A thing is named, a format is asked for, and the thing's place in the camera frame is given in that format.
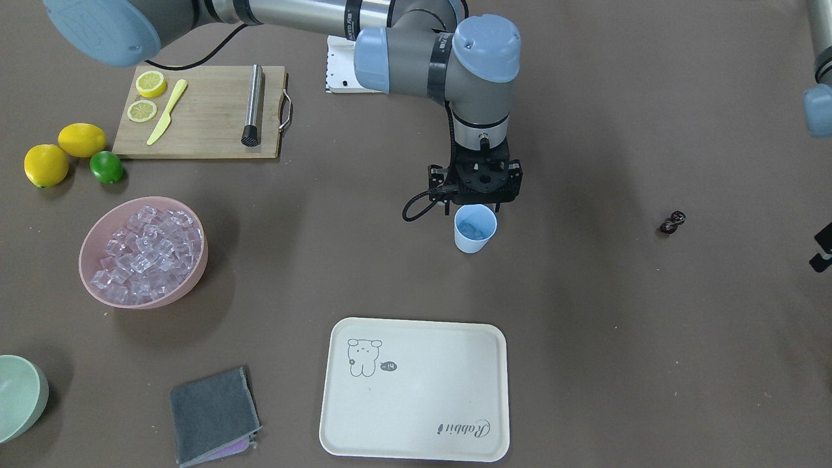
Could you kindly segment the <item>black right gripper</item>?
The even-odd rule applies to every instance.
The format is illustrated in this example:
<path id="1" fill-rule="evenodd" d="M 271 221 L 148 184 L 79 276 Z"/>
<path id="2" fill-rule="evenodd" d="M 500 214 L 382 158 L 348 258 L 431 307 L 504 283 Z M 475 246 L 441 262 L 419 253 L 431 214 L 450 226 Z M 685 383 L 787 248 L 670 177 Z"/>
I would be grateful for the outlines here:
<path id="1" fill-rule="evenodd" d="M 522 166 L 511 159 L 507 140 L 488 150 L 458 146 L 448 176 L 456 187 L 451 196 L 456 205 L 512 202 L 522 186 Z"/>

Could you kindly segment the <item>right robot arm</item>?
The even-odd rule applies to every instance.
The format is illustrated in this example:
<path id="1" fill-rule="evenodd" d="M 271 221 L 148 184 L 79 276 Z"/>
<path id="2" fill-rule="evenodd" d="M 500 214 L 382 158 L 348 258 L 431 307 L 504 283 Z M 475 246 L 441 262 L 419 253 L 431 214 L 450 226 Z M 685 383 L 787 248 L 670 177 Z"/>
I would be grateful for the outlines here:
<path id="1" fill-rule="evenodd" d="M 63 38 L 109 66 L 150 63 L 208 24 L 274 25 L 350 42 L 357 85 L 428 98 L 448 120 L 450 158 L 419 198 L 499 209 L 520 193 L 508 125 L 522 36 L 508 18 L 464 1 L 45 1 Z"/>

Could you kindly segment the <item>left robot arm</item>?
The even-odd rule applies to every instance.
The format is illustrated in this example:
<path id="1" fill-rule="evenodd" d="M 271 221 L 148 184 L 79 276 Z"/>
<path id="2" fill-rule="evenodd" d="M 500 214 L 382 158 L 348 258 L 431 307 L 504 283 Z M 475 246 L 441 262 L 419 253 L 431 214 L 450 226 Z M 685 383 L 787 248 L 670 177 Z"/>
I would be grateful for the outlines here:
<path id="1" fill-rule="evenodd" d="M 807 1 L 814 53 L 814 86 L 803 92 L 803 115 L 809 136 L 831 135 L 831 2 Z"/>

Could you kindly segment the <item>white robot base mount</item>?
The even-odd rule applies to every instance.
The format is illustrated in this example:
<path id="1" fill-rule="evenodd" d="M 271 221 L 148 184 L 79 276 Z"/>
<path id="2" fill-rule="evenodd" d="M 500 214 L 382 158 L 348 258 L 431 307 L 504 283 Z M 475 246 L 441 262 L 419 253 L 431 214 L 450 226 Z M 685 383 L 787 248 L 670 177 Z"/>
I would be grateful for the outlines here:
<path id="1" fill-rule="evenodd" d="M 325 92 L 329 93 L 380 93 L 363 88 L 354 71 L 354 50 L 356 44 L 339 36 L 327 37 L 327 63 L 325 71 Z"/>

